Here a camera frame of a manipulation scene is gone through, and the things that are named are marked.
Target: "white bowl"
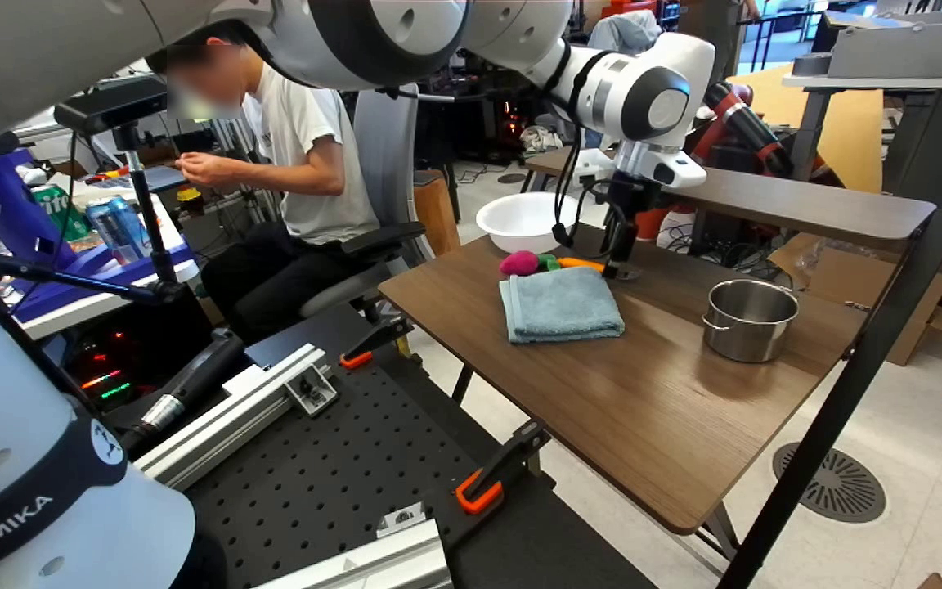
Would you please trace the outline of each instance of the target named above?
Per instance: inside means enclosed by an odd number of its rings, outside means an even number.
[[[573,229],[575,200],[561,200],[561,221]],[[510,192],[477,210],[477,227],[505,251],[548,251],[557,250],[557,195],[552,192]]]

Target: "black optical breadboard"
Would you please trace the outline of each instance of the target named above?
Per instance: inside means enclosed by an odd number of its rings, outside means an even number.
[[[262,346],[274,362],[313,340],[330,358],[367,325],[340,308]],[[225,556],[229,585],[254,585],[372,541],[383,515],[440,505],[498,442],[426,380],[416,361],[383,352],[340,376],[340,400],[316,420],[288,413],[221,469],[190,488],[199,521]],[[650,585],[557,494],[521,478],[505,512],[449,553],[458,585]]]

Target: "white t-shirt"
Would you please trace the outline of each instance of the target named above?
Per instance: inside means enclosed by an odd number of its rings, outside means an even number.
[[[262,100],[245,95],[242,98],[242,114],[245,114],[250,131],[254,134],[254,154],[269,161],[273,154],[269,154],[269,137],[264,137],[264,108],[262,108]]]
[[[280,78],[273,66],[262,68],[262,140],[273,165],[298,165],[319,137],[332,137],[344,150],[344,192],[283,192],[278,214],[295,240],[323,245],[344,242],[375,229],[375,214],[367,195],[361,150],[344,112],[344,100],[330,88],[303,88]]]

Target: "hand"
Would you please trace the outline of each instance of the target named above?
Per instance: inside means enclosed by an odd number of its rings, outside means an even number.
[[[205,191],[240,184],[240,161],[232,156],[190,150],[190,154],[180,154],[173,167],[183,173],[183,180],[205,186]]]

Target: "brown table top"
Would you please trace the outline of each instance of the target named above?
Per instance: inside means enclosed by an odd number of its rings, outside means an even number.
[[[566,148],[531,154],[527,170],[557,178],[561,173],[566,154]],[[867,245],[891,245],[908,240],[935,210],[925,200],[872,195],[856,191],[714,167],[706,170],[706,184],[676,191],[674,195],[692,200],[699,210],[853,240]]]
[[[699,318],[730,272],[638,245],[641,274],[612,280],[623,340],[513,346],[498,261],[477,240],[402,272],[383,294],[676,534],[704,528],[862,325],[859,310],[800,294],[776,362],[721,361]]]

